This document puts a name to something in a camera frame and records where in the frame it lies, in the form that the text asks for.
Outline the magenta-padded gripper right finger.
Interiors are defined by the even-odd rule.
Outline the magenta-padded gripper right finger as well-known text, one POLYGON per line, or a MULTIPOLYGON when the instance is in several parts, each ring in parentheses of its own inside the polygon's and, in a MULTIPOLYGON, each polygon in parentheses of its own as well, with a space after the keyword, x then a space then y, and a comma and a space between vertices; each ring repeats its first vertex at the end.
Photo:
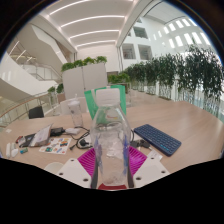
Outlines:
POLYGON ((169 175, 169 171, 162 165, 159 156, 151 153, 144 155, 134 147, 129 148, 128 186, 140 188, 169 175))

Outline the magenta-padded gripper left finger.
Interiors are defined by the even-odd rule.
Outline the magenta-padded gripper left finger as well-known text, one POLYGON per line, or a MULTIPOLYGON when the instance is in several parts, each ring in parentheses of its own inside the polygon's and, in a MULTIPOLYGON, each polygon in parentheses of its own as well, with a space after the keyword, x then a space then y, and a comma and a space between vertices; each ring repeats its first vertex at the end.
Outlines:
POLYGON ((78 159, 70 158, 57 175, 81 187, 95 189, 98 182, 98 167, 94 149, 88 150, 78 159))

